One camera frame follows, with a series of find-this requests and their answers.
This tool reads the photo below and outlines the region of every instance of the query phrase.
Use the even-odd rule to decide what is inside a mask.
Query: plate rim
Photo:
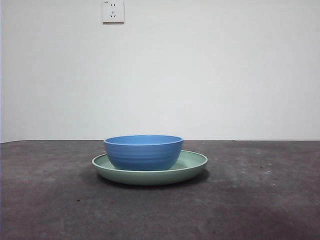
[[[183,171],[183,170],[198,168],[198,167],[200,167],[200,166],[203,166],[203,165],[207,164],[207,162],[208,162],[208,158],[207,158],[205,155],[201,154],[201,153],[198,153],[198,152],[195,152],[195,151],[188,151],[188,150],[181,150],[181,152],[187,152],[187,153],[192,153],[192,154],[200,155],[200,156],[204,157],[205,161],[204,161],[203,163],[201,163],[201,164],[198,164],[198,165],[192,166],[192,167],[185,167],[185,168],[171,169],[171,170],[170,170],[170,169],[168,169],[168,170],[156,170],[156,171],[122,170],[122,169],[116,169],[116,168],[115,168],[115,169],[112,169],[112,168],[108,168],[108,167],[104,167],[104,166],[101,166],[101,165],[96,164],[96,163],[95,163],[95,160],[96,160],[97,158],[100,158],[100,157],[102,157],[102,156],[107,155],[106,153],[100,154],[100,155],[94,157],[91,162],[92,162],[92,164],[93,164],[95,167],[97,167],[97,168],[99,168],[99,169],[105,169],[105,170],[115,171],[115,172],[125,172],[125,173],[168,173],[168,172],[177,172],[177,171]]]

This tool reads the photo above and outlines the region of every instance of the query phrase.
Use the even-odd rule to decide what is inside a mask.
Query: green plate
[[[191,179],[201,173],[207,164],[207,157],[192,151],[182,150],[176,163],[163,171],[130,171],[119,170],[109,161],[106,154],[92,159],[98,173],[113,182],[129,185],[165,185]]]

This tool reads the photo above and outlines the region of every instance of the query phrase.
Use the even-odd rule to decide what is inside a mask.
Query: concrete floor
[[[102,141],[1,144],[2,240],[319,240],[320,141],[185,141],[194,179],[108,181]]]

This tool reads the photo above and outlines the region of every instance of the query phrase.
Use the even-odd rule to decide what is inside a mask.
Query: bowl
[[[105,139],[106,154],[119,170],[162,171],[177,161],[183,139],[170,135],[128,135]]]

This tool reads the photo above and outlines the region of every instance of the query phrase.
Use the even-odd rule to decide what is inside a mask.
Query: outlet faceplate
[[[102,3],[103,23],[124,23],[125,3],[124,0],[105,0]]]

